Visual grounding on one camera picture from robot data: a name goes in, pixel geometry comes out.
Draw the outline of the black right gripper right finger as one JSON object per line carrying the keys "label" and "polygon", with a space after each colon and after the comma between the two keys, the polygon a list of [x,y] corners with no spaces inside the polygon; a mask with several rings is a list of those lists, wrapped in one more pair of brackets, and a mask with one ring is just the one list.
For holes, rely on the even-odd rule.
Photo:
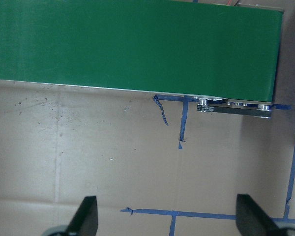
{"label": "black right gripper right finger", "polygon": [[248,194],[237,194],[236,227],[242,236],[285,235]]}

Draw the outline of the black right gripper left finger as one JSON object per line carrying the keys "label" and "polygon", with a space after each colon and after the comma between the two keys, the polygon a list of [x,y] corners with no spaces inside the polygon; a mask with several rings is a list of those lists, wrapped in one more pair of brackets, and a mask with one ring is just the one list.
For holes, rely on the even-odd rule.
{"label": "black right gripper left finger", "polygon": [[98,230],[96,196],[84,197],[78,210],[65,230],[66,236],[95,236]]}

